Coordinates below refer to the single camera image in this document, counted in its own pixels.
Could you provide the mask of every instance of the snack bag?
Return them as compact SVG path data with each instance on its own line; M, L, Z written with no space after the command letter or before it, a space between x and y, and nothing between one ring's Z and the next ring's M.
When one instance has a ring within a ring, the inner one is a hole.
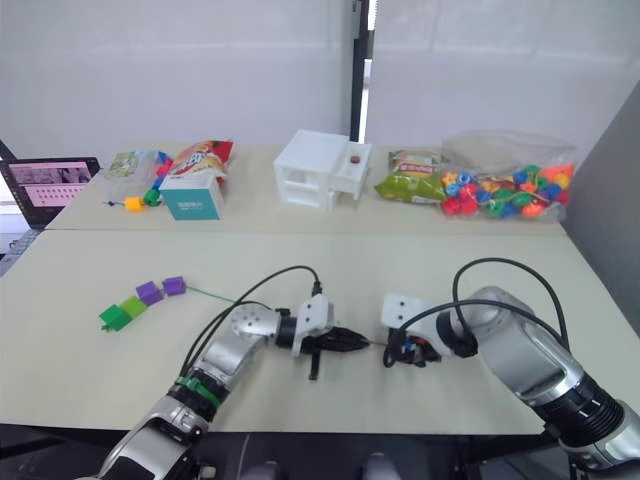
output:
M409 203L439 203L447 197L440 182L442 157L430 151L389 153L391 173L374 188L381 197Z
M232 147L233 142L218 140L191 145L176 157L169 176L182 177L206 171L218 177L218 183L221 184L226 176L225 165Z

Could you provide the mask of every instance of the table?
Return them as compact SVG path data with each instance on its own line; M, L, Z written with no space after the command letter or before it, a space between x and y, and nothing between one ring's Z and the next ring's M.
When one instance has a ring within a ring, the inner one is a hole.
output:
M186 144L138 144L129 148L155 148L171 155ZM273 160L282 146L235 146L223 187L222 220L175 221L165 207L129 213L104 204L109 198L103 174L49 224L53 230L172 230L261 233L376 233L424 235L564 235L557 223L512 219L508 222L480 218L446 218L439 208L407 205L381 199L373 186L388 173L387 154L395 148L374 147L371 172L362 195L355 201L341 195L331 212L299 205L283 205L278 198Z
M0 279L0 422L128 429L176 378L191 341L224 303L188 292L150 307L121 332L98 313L148 280L187 283L233 297L296 263L315 267L336 320L383 339L388 292L450 299L455 269L487 255L538 269L565 308L575 356L612 395L640 410L640 340L571 241L560 235L265 234L46 231ZM501 285L554 322L546 292L524 272L478 266L461 295ZM309 295L304 272L253 297L274 307ZM542 422L479 357L418 369L385 369L382 348L323 355L317 382L308 357L269 349L213 421L222 431L534 434Z

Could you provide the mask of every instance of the black cable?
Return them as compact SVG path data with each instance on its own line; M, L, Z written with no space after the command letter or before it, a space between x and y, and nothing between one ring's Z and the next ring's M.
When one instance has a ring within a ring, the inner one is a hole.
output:
M467 263L462 268L460 268L456 272L455 276L453 277L453 285L452 285L453 301L457 302L457 301L460 300L460 298L458 296L458 283L460 281L460 276L466 270L468 270L469 268L473 267L474 265L478 265L479 263L489 263L489 262L506 263L508 265L512 265L514 267L518 267L518 268L524 270L525 272L533 275L536 278L536 280L538 280L544 286L544 288L549 293L549 296L551 297L551 301L553 302L553 306L555 307L555 310L556 310L556 316L558 317L558 324L560 325L560 338L562 339L562 342L560 342L560 344L564 348L566 348L567 351L571 352L571 350L569 349L569 335L567 333L567 324L566 324L566 321L565 321L565 318L564 318L564 312L562 311L562 305L560 305L560 300L558 299L558 295L556 295L556 292L553 290L553 287L547 281L546 278L544 278L542 275L540 275L538 272L536 272L533 268L525 265L524 263L520 263L520 262L517 262L515 260L511 260L509 258L503 258L503 257L478 258L476 260L473 260L472 262ZM460 323L462 324L462 328L464 329L465 333L467 333L468 335L472 335L471 329L469 328L469 325L467 324L466 319L464 318L464 315L462 314L462 309L459 306L456 306L455 310L456 310L456 314L458 315L458 318L460 320Z
M532 321L536 325L539 325L540 327L544 328L551 336L553 336L553 338L558 343L560 343L560 345L564 344L564 340L562 339L562 337L560 337L558 332L556 332L553 328L551 328L549 325L547 325L547 323L545 323L543 320L539 319L538 317L536 317L532 313L529 313L526 310L523 310L523 309L521 309L519 307L516 307L515 305L511 305L511 304L505 303L505 302L498 302L496 300L483 300L483 299L458 300L458 301L454 301L454 302L443 303L441 305L437 305L435 307L429 308L429 309L425 310L424 312L421 312L421 313L415 315L414 317L410 318L406 322L404 322L400 326L400 328L398 328L398 330L396 330L394 332L392 337L389 339L389 344L384 349L384 354L383 354L383 357L382 357L382 362L383 362L384 366L389 368L389 367L393 366L393 364L396 362L397 352L398 352L398 350L400 348L402 348L402 341L404 339L404 332L407 330L408 327L410 327L411 325L413 325L417 321L422 320L423 318L428 317L429 315L432 315L434 313L438 313L438 312L441 312L443 310L448 310L450 308L461 307L461 306L464 306L464 305L491 305L491 306L494 306L494 307L506 308L507 310L510 310L510 311L515 312L515 313L517 313L519 315L522 315L523 317L525 317L526 319Z
M320 277L318 277L318 274L316 273L316 271L313 268L311 268L311 267L309 267L307 265L293 265L291 267L287 267L287 268L283 268L282 270L278 270L277 272L272 273L268 277L263 278L258 283L256 283L253 287L251 287L249 290L247 290L245 293L243 293L230 307L227 307L222 312L220 312L213 320L211 320L207 324L207 326L205 328L202 329L202 331L200 332L200 334L196 338L195 342L193 342L193 344L191 345L191 348L189 349L189 353L187 353L187 356L185 357L185 360L184 360L184 362L182 364L182 368L180 369L180 375L185 375L187 373L187 371L191 368L191 366L193 365L193 362L195 361L195 359L200 356L200 354L204 350L204 347L206 346L206 344L209 342L209 340L211 339L213 334L220 327L220 325L222 324L224 319L227 317L227 315L231 312L231 310L236 308L238 305L241 305L245 298L247 298L249 295L251 295L259 287L261 287L262 285L267 283L269 280L277 277L278 275L282 275L283 273L290 272L292 270L307 270L308 272L310 272L313 275L312 295L315 295L317 293L322 293L322 284L320 282ZM206 335L206 337L200 343L200 346L196 350L196 346L198 345L200 340L205 335Z

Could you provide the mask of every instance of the white curtain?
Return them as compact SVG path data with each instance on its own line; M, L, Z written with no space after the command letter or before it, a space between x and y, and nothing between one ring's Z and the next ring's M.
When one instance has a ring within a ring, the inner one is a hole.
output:
M638 25L637 0L379 0L366 140L511 129L581 160L640 78Z
M348 134L350 0L0 0L0 134L16 155Z

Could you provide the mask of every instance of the teal tissue box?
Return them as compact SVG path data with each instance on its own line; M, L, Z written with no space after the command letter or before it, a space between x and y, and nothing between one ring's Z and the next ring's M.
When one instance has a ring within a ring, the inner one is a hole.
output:
M160 193L176 220L222 218L222 193L214 175L167 176Z

